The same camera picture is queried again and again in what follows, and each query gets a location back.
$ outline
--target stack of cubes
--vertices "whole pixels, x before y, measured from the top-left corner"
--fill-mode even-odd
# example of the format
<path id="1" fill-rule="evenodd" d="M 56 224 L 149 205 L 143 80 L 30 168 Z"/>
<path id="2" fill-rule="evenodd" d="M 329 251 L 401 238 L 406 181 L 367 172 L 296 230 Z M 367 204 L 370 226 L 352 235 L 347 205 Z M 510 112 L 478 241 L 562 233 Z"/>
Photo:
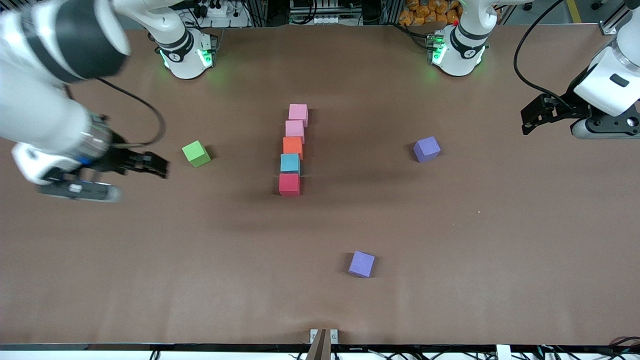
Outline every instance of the stack of cubes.
<path id="1" fill-rule="evenodd" d="M 300 196 L 300 161 L 303 159 L 302 144 L 305 143 L 308 119 L 306 104 L 289 105 L 289 120 L 285 122 L 278 178 L 278 190 L 282 196 Z"/>

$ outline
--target table surface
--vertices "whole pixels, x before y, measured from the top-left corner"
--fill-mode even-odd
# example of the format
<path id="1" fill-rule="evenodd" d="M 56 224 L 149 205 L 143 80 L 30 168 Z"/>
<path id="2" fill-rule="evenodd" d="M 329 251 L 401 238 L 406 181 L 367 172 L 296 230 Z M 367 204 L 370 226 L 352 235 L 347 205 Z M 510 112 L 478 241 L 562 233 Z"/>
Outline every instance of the table surface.
<path id="1" fill-rule="evenodd" d="M 116 204 L 39 195 L 0 142 L 3 343 L 602 344 L 640 332 L 637 142 L 520 132 L 525 28 L 452 78 L 393 28 L 227 31 L 215 69 L 174 78 L 144 32 L 113 82 L 168 119 L 170 178 L 109 174 Z M 556 92 L 607 41 L 540 26 L 521 70 Z M 96 82 L 78 101 L 129 140 L 150 112 Z M 308 103 L 303 196 L 274 194 L 289 103 Z M 437 159 L 411 145 L 435 136 Z M 212 163 L 181 147 L 200 140 Z M 355 250 L 371 279 L 346 273 Z"/>

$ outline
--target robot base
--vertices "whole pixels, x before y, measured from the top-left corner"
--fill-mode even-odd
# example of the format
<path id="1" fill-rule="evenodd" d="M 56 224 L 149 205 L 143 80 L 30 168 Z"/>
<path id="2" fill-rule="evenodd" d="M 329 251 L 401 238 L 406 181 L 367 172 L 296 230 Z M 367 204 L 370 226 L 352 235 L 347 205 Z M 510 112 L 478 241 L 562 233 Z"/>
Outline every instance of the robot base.
<path id="1" fill-rule="evenodd" d="M 205 70 L 213 66 L 216 56 L 217 38 L 212 41 L 211 35 L 202 33 L 197 29 L 189 29 L 189 32 L 193 35 L 194 45 L 182 61 L 171 61 L 161 52 L 164 58 L 164 66 L 180 79 L 197 78 Z"/>
<path id="2" fill-rule="evenodd" d="M 440 67 L 442 71 L 453 76 L 468 75 L 478 65 L 482 59 L 485 47 L 473 54 L 470 58 L 463 58 L 461 54 L 450 44 L 451 32 L 455 29 L 453 25 L 447 25 L 444 29 L 435 32 L 443 37 L 444 41 L 440 50 L 434 51 L 431 61 L 433 65 Z"/>

